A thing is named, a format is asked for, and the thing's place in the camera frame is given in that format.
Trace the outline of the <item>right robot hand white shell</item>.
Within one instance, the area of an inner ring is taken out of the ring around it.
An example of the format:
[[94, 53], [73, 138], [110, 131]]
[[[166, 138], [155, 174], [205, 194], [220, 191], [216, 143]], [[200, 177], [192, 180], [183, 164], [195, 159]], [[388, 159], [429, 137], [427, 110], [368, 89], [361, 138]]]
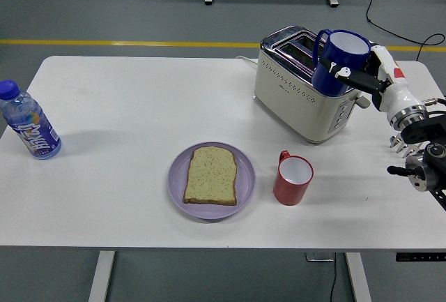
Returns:
[[409, 91], [402, 69], [382, 45], [371, 46], [364, 70], [341, 66], [326, 57], [321, 57], [319, 63], [339, 82], [370, 94], [376, 109], [386, 113], [394, 128], [413, 114], [425, 117], [426, 107]]

